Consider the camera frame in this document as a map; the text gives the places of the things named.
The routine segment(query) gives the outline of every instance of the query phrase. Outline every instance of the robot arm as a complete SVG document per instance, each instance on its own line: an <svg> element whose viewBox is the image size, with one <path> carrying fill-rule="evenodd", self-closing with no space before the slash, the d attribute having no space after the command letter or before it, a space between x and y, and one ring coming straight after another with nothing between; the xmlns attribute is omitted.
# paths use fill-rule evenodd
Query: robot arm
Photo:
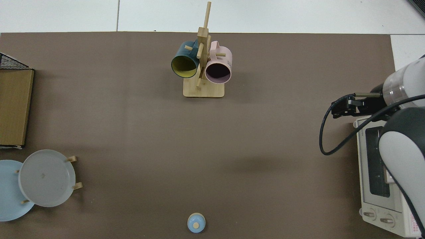
<svg viewBox="0 0 425 239"><path fill-rule="evenodd" d="M425 109L396 112L382 130L379 152L425 237Z"/></svg>

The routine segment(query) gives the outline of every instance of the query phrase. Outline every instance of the oven door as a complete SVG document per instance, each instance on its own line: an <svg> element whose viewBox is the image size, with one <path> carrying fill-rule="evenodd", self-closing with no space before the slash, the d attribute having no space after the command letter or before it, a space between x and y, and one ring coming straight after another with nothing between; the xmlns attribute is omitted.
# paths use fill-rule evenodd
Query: oven door
<svg viewBox="0 0 425 239"><path fill-rule="evenodd" d="M400 190L395 183L386 182L386 170L378 149L384 125L385 121L370 122L358 133L362 199L366 203L401 212Z"/></svg>

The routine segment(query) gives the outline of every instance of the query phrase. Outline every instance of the black cable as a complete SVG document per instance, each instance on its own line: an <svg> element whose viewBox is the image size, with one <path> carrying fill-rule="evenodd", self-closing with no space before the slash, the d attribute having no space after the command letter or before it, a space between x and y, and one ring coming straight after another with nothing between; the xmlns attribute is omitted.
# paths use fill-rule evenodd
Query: black cable
<svg viewBox="0 0 425 239"><path fill-rule="evenodd" d="M322 120L322 125L320 126L320 133L319 133L319 147L320 147L320 151L324 154L324 155L331 155L333 153L335 153L336 151L338 151L340 148L342 148L354 135L357 134L357 132L359 132L363 127L365 127L369 122L371 122L372 120L384 115L387 111L405 104L405 103L409 103L415 100L422 100L425 99L425 94L422 95L418 95L418 96L414 96L414 97L410 97L401 101L398 101L394 104L388 105L382 109L380 109L378 112L374 113L372 116L370 116L366 121L364 121L361 125L359 125L353 132L351 132L343 141L341 141L341 143L338 144L337 147L335 147L334 149L332 149L329 152L326 152L323 149L323 128L325 127L325 122L326 122L326 118L328 117L329 113L331 112L331 110L335 107L335 105L339 102L341 102L342 100L347 99L348 97L353 97L356 94L348 94L345 95L339 99L337 99L334 103L331 104L331 106L329 107L329 109L326 111L325 116Z"/></svg>

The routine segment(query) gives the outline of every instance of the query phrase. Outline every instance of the wooden base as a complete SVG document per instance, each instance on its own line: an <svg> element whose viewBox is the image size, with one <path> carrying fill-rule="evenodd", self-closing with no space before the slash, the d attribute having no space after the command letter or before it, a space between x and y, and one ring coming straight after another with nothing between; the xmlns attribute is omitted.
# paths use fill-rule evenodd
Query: wooden base
<svg viewBox="0 0 425 239"><path fill-rule="evenodd" d="M191 78L183 78L183 95L197 98L221 98L224 96L224 84L215 84L209 80L201 79L198 87L200 68Z"/></svg>

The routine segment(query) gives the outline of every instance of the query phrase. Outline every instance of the plate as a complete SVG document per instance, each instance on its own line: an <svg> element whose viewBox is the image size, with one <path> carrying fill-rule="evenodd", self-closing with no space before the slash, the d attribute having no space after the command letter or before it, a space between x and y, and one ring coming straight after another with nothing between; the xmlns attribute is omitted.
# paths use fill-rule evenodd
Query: plate
<svg viewBox="0 0 425 239"><path fill-rule="evenodd" d="M75 171L63 154L43 149L27 159L19 172L19 187L31 202L43 207L64 203L73 192Z"/></svg>
<svg viewBox="0 0 425 239"><path fill-rule="evenodd" d="M15 173L21 166L22 163L15 160L0 160L0 222L22 217L34 206L32 202L21 204L26 198L19 189L19 175Z"/></svg>

